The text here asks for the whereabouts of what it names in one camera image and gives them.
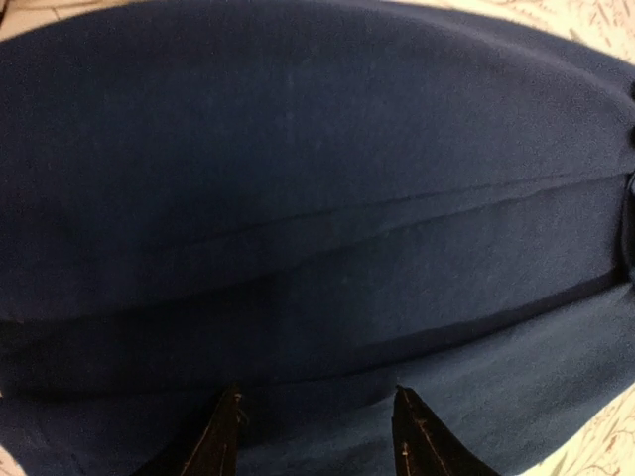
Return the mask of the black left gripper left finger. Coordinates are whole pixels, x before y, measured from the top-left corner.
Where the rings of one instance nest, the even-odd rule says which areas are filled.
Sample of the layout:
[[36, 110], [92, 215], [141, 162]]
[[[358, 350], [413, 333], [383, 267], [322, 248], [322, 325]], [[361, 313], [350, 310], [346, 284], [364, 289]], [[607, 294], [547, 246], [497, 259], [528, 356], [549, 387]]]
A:
[[196, 421], [143, 465], [143, 474], [235, 475], [243, 423], [241, 399], [239, 387], [228, 386], [201, 409]]

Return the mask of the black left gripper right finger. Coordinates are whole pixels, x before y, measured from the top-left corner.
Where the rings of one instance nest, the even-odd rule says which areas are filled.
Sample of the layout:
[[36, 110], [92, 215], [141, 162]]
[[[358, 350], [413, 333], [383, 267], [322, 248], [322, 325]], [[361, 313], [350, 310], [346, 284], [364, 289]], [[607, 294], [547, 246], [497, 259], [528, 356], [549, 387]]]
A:
[[391, 418], [399, 476], [496, 476], [412, 389], [396, 387]]

